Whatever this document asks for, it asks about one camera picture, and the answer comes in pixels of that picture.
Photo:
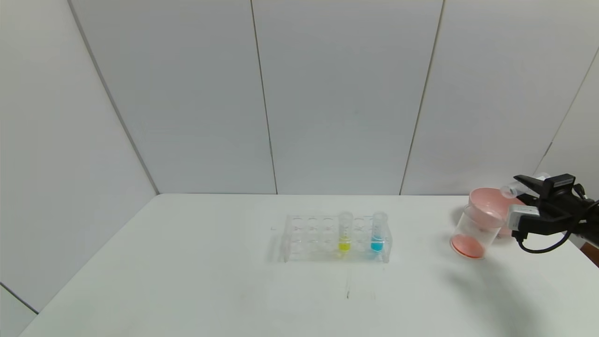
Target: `test tube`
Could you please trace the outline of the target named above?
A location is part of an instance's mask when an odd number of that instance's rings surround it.
[[[533,178],[538,180],[545,180],[550,177],[551,176],[549,175],[549,173],[545,172],[541,172],[533,176]],[[513,199],[519,195],[528,193],[528,191],[530,191],[530,188],[526,187],[523,183],[514,180],[513,182],[508,183],[507,185],[503,185],[499,190],[501,191],[501,195],[503,195],[505,198]]]
[[[339,214],[339,250],[349,251],[352,245],[353,214],[343,212]]]
[[[387,224],[387,214],[376,212],[373,215],[373,233],[370,239],[370,249],[375,252],[383,250],[383,228]]]

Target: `table surface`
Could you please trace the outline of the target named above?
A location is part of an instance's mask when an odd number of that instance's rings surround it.
[[[599,269],[570,242],[538,255],[507,239],[484,260],[457,255],[449,236],[467,200],[159,195],[22,336],[596,335]],[[280,262],[287,214],[343,210],[389,215],[388,264]]]

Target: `pink liquid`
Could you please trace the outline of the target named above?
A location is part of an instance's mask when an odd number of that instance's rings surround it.
[[[451,238],[451,246],[456,252],[470,258],[482,258],[485,248],[473,237],[457,234]]]

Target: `yellow liquid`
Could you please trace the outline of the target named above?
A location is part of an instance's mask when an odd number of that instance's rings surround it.
[[[349,241],[349,238],[347,236],[341,237],[339,239],[339,250],[342,252],[347,252],[349,251],[349,248],[351,247],[351,243]]]

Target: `robotic arm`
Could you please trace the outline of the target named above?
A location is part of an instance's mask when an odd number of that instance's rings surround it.
[[[524,251],[535,254],[552,251],[572,234],[599,246],[599,201],[587,198],[582,185],[574,184],[573,175],[562,174],[545,180],[523,175],[514,178],[539,194],[538,197],[520,195],[518,199],[526,206],[512,205],[507,217],[512,236]],[[533,250],[524,246],[528,233],[550,235],[563,231],[566,232],[564,238],[551,247]]]

